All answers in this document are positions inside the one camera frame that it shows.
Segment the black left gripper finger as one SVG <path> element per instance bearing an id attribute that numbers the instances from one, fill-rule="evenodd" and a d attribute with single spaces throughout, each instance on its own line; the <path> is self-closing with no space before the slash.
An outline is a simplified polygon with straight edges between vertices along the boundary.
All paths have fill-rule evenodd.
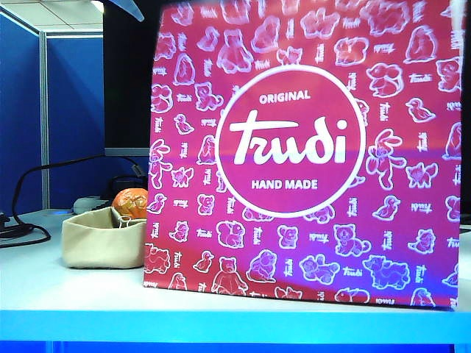
<path id="1" fill-rule="evenodd" d="M 113 4 L 125 11 L 137 21 L 143 21 L 144 15 L 134 0 L 106 0 L 105 4 Z"/>

